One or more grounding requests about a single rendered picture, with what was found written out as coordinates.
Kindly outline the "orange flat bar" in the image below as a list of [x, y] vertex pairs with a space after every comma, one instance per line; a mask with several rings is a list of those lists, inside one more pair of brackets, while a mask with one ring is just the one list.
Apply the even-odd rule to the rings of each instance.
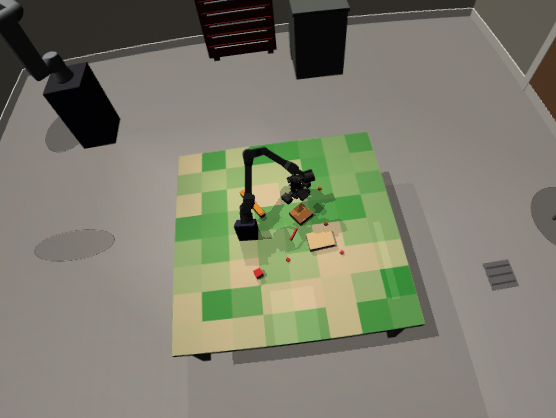
[[[243, 189], [242, 191], [240, 191], [240, 195], [241, 195], [242, 197], [244, 197], [244, 192], [245, 192], [244, 189]], [[261, 219], [262, 219], [264, 216], [266, 216], [266, 215], [265, 215], [265, 212], [256, 204], [256, 202], [255, 202], [255, 204], [254, 204], [253, 210], [261, 217]]]

